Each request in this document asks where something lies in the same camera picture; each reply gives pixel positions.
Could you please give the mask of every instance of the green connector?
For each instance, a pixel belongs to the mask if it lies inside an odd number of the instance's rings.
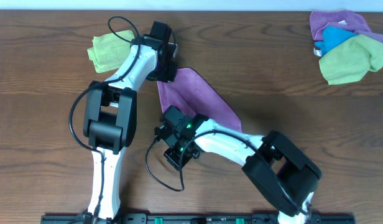
[[[244,219],[243,218],[237,218],[236,224],[244,224]]]
[[[164,219],[163,218],[155,218],[154,219],[154,224],[163,224]]]

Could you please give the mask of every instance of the blue cloth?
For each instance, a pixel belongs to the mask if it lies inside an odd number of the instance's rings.
[[[320,48],[321,56],[324,56],[334,47],[355,35],[352,32],[337,27],[327,27],[323,31],[323,41],[316,41],[315,46]]]

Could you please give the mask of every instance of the black mounting rail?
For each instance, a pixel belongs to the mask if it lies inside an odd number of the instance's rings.
[[[54,216],[44,215],[41,224],[89,224],[91,218],[85,214]],[[277,215],[273,213],[259,213],[254,215],[146,215],[131,213],[121,216],[114,221],[98,220],[97,224],[277,224]],[[313,213],[311,224],[355,224],[353,215],[322,215]]]

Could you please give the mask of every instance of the microfiber towel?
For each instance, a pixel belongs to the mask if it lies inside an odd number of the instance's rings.
[[[117,34],[130,41],[134,38],[134,33],[131,30],[120,31]],[[92,43],[93,47],[88,49],[88,55],[97,73],[119,68],[129,55],[129,43],[114,34],[93,37]]]
[[[241,132],[241,122],[230,106],[191,68],[178,69],[172,83],[157,82],[161,109],[176,106],[183,114],[203,114],[219,124]]]
[[[323,30],[323,41],[316,41],[315,46],[320,48],[321,56],[324,56],[334,47],[356,35],[357,34],[353,34],[352,32],[337,27],[326,27]]]
[[[378,40],[379,42],[383,43],[383,35],[382,34],[375,34],[375,33],[372,33],[372,32],[367,32],[367,31],[361,31],[361,30],[355,30],[354,31],[355,34],[362,34],[362,35],[365,35],[365,36],[368,36],[374,40]]]
[[[337,27],[347,31],[355,30],[371,32],[370,27],[362,16],[350,10],[336,12],[313,11],[310,14],[310,31],[313,40],[323,40],[323,30]]]
[[[351,37],[319,60],[329,85],[357,82],[383,67],[383,43],[365,35]]]

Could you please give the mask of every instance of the white background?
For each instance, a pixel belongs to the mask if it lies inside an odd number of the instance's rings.
[[[0,9],[383,12],[383,0],[0,0]]]

